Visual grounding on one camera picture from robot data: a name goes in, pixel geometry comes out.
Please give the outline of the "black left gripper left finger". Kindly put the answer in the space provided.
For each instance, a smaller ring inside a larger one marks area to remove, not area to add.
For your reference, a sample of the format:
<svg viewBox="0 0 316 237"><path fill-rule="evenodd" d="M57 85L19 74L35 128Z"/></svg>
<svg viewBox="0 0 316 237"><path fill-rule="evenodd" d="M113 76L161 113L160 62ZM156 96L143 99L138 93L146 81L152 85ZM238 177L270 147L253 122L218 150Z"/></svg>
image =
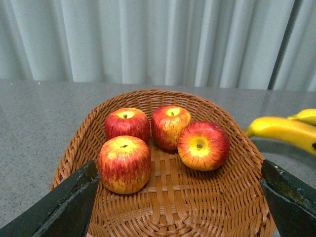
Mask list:
<svg viewBox="0 0 316 237"><path fill-rule="evenodd" d="M85 237L100 175L88 161L0 230L2 237Z"/></svg>

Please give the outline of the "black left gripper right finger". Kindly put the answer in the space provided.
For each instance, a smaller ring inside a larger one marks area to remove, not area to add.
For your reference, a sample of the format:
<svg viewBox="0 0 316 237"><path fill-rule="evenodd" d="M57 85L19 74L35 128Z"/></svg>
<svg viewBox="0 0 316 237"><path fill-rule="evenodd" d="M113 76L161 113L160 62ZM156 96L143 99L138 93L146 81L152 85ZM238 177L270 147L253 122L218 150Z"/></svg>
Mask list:
<svg viewBox="0 0 316 237"><path fill-rule="evenodd" d="M316 235L316 190L265 159L261 187L280 236Z"/></svg>

